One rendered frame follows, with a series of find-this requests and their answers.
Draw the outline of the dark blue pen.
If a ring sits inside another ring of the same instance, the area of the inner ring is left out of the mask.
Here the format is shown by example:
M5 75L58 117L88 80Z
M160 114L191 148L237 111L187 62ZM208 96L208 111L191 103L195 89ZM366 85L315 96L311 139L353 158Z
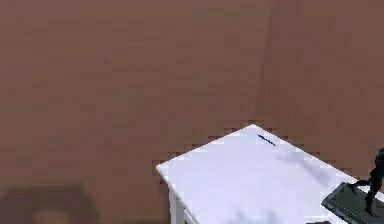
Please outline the dark blue pen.
M273 145L273 146L276 146L275 143L273 143L273 142L270 141L269 139L265 138L263 135L258 134L258 137L261 138L262 140L268 142L269 144L271 144L271 145Z

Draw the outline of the white table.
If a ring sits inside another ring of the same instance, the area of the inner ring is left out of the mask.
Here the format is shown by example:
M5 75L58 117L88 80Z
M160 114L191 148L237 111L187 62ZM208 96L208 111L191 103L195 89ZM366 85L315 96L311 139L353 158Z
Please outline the white table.
M256 125L156 169L169 189L171 224L348 224L321 203L355 179Z

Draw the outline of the black figure statue on base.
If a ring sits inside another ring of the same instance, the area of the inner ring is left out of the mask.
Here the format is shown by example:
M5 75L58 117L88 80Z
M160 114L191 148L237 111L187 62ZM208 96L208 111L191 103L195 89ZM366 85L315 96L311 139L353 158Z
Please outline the black figure statue on base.
M384 181L384 148L374 163L367 179L342 182L321 205L348 224L384 224L384 202L376 198Z

